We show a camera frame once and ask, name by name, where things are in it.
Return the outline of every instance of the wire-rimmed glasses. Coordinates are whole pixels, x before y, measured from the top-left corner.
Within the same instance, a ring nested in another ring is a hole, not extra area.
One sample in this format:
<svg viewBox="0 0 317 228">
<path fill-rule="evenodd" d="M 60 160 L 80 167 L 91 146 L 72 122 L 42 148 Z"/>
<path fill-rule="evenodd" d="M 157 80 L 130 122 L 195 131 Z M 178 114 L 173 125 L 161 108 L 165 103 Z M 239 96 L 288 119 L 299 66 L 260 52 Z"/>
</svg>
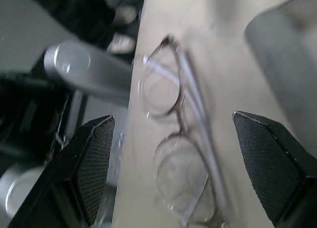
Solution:
<svg viewBox="0 0 317 228">
<path fill-rule="evenodd" d="M 153 160 L 154 179 L 165 205 L 184 224 L 219 228 L 224 224 L 221 213 L 223 206 L 215 205 L 214 190 L 208 183 L 208 176 L 214 178 L 215 175 L 216 182 L 222 181 L 217 163 L 213 165 L 215 167 L 211 166 L 215 158 L 209 159 L 210 154 L 204 155 L 192 137 L 186 121 L 185 101 L 193 107 L 194 114 L 199 115 L 200 120 L 207 120 L 207 117 L 201 96 L 199 95 L 199 99 L 196 97 L 198 90 L 194 88 L 189 91 L 184 87 L 182 53 L 176 39 L 166 36 L 154 52 L 144 59 L 146 71 L 139 84 L 139 91 L 147 115 L 160 121 L 174 115 L 178 123 L 178 130 L 170 133 L 156 148 Z M 209 132 L 206 132 L 204 126 L 202 128 L 206 138 Z M 215 191 L 218 190 L 223 190 L 222 184 L 216 187 Z M 204 201 L 208 203 L 205 206 L 208 209 L 206 214 L 201 212 L 203 209 L 198 208 L 198 201 L 203 193 L 207 193 Z"/>
</svg>

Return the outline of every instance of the floor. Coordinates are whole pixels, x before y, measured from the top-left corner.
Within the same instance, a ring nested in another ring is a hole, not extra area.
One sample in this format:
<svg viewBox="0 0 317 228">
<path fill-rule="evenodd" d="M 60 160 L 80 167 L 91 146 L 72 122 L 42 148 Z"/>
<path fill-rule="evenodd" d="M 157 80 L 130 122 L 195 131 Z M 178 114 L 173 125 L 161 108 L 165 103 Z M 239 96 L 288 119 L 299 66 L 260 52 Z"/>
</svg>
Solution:
<svg viewBox="0 0 317 228">
<path fill-rule="evenodd" d="M 111 6 L 138 0 L 107 0 Z M 0 72 L 28 72 L 48 46 L 76 37 L 32 0 L 0 0 Z M 88 97 L 83 123 L 114 115 L 115 128 L 107 181 L 117 184 L 127 108 Z"/>
</svg>

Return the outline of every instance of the sneaker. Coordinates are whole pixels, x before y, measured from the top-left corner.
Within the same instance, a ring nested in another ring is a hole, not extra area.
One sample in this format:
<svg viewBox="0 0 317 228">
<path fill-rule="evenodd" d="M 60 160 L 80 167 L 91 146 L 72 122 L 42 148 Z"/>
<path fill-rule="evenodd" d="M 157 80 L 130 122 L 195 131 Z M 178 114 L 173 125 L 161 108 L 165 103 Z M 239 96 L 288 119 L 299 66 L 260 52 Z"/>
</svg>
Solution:
<svg viewBox="0 0 317 228">
<path fill-rule="evenodd" d="M 111 54 L 127 54 L 133 52 L 135 45 L 133 38 L 116 33 L 106 51 Z"/>
<path fill-rule="evenodd" d="M 115 10 L 113 23 L 115 25 L 128 25 L 131 24 L 137 17 L 137 9 L 133 6 L 119 6 Z"/>
</svg>

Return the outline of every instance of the glasses frame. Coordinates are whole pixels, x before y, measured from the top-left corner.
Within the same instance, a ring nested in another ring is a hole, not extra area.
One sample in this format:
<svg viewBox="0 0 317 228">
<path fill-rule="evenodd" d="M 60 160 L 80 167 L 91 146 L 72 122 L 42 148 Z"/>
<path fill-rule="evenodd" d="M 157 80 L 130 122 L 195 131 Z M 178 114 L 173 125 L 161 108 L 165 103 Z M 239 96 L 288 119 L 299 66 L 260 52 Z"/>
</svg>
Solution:
<svg viewBox="0 0 317 228">
<path fill-rule="evenodd" d="M 151 59 L 157 55 L 159 52 L 161 52 L 162 49 L 169 47 L 171 48 L 173 54 L 174 54 L 174 58 L 176 60 L 176 64 L 177 64 L 177 74 L 178 74 L 178 80 L 179 80 L 179 92 L 178 92 L 178 97 L 176 102 L 173 104 L 173 106 L 167 110 L 164 113 L 161 114 L 151 114 L 149 112 L 149 114 L 151 115 L 152 118 L 160 118 L 160 117 L 164 117 L 164 116 L 168 116 L 172 113 L 176 113 L 176 117 L 177 117 L 177 122 L 179 125 L 179 131 L 174 131 L 172 133 L 169 134 L 169 136 L 167 136 L 166 138 L 164 138 L 157 146 L 155 154 L 157 153 L 157 151 L 160 149 L 160 146 L 164 143 L 166 143 L 166 141 L 174 138 L 174 137 L 179 137 L 182 138 L 184 137 L 186 140 L 188 140 L 195 148 L 196 152 L 199 154 L 206 170 L 208 173 L 208 179 L 211 179 L 211 169 L 210 166 L 208 165 L 208 162 L 202 152 L 202 150 L 199 148 L 199 146 L 197 145 L 197 143 L 195 142 L 195 140 L 193 140 L 190 135 L 189 135 L 189 128 L 186 127 L 186 123 L 183 120 L 182 117 L 182 106 L 183 106 L 183 102 L 185 99 L 185 89 L 184 89 L 184 85 L 183 85 L 183 67 L 182 67 L 182 63 L 181 63 L 181 59 L 180 59 L 180 45 L 177 42 L 176 38 L 172 35 L 167 35 L 159 44 L 158 47 L 155 48 L 155 50 L 152 52 L 152 54 L 146 59 L 145 64 L 148 63 L 149 61 L 151 61 Z M 140 84 L 140 92 L 142 93 L 143 90 L 143 81 Z M 213 183 L 211 183 L 212 186 L 212 191 L 213 191 L 213 199 L 215 201 L 215 211 L 214 214 L 206 221 L 195 221 L 195 220 L 190 220 L 187 222 L 185 227 L 188 227 L 191 224 L 195 224 L 195 225 L 199 225 L 199 226 L 204 226 L 204 227 L 210 227 L 210 228 L 221 228 L 223 227 L 223 225 L 228 224 L 228 219 L 225 218 L 222 214 L 222 211 L 220 209 L 220 206 L 218 206 L 217 200 L 216 200 L 216 194 L 215 194 L 215 189 L 214 189 L 214 185 Z"/>
</svg>

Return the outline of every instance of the glasses lens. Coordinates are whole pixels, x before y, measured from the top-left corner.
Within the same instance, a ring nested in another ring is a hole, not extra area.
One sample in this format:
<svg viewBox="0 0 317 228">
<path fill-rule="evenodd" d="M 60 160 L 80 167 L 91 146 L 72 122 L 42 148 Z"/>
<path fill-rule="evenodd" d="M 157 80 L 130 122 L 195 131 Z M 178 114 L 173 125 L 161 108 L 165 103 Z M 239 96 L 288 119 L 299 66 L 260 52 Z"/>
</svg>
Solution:
<svg viewBox="0 0 317 228">
<path fill-rule="evenodd" d="M 164 204 L 182 221 L 188 221 L 207 181 L 195 145 L 178 136 L 163 141 L 155 152 L 154 175 Z"/>
<path fill-rule="evenodd" d="M 213 196 L 212 184 L 208 180 L 205 189 L 197 203 L 195 211 L 191 216 L 191 221 L 207 221 L 213 217 L 215 212 L 215 200 Z"/>
<path fill-rule="evenodd" d="M 141 91 L 146 112 L 154 116 L 165 115 L 176 104 L 179 76 L 171 48 L 165 47 L 145 63 Z"/>
</svg>

